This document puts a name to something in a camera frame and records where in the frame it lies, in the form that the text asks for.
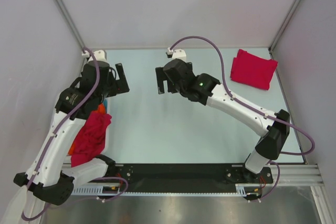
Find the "gray wall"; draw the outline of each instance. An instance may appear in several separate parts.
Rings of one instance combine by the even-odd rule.
[[[303,0],[275,58],[294,121],[316,140],[308,160],[318,163],[336,207],[336,0]]]
[[[268,47],[294,0],[64,0],[95,48],[167,48],[200,35],[219,47]],[[203,41],[183,42],[189,47]]]
[[[53,0],[0,0],[0,219],[48,132],[80,50]]]

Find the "cable clip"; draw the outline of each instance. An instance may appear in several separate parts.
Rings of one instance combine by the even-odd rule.
[[[82,57],[83,58],[90,58],[90,53],[85,50],[85,52],[82,52]]]
[[[168,55],[173,55],[174,51],[170,49],[170,47],[167,48],[166,54]]]
[[[55,134],[54,132],[50,132],[48,136],[49,136],[49,137],[56,137],[57,134]]]

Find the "light blue table surface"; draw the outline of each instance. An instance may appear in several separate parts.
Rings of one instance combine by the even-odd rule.
[[[266,48],[244,50],[270,59]],[[221,79],[214,49],[185,51],[195,74],[208,73]],[[275,74],[268,91],[233,82],[229,75],[238,48],[221,52],[231,90],[263,108],[287,110]],[[178,93],[157,93],[155,68],[169,61],[165,50],[108,50],[107,60],[112,66],[123,64],[130,87],[130,92],[108,99],[112,124],[105,155],[117,163],[242,163],[254,149],[259,136],[233,117],[190,102]],[[292,129],[283,151],[300,152]],[[278,162],[302,163],[303,159],[281,155]]]

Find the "crumpled red cloth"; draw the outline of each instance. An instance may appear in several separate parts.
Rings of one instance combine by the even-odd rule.
[[[112,116],[109,114],[91,112],[74,140],[71,167],[91,161],[104,150],[105,132],[111,119]]]
[[[233,58],[231,80],[255,88],[269,90],[269,84],[278,66],[276,60],[266,60],[240,49]]]

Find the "folded red towel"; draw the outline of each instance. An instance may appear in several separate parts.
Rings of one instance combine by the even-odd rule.
[[[104,150],[105,132],[111,119],[109,114],[91,112],[74,140],[71,167],[89,162]]]
[[[275,60],[265,60],[240,49],[233,58],[230,77],[233,81],[269,90],[277,66]]]

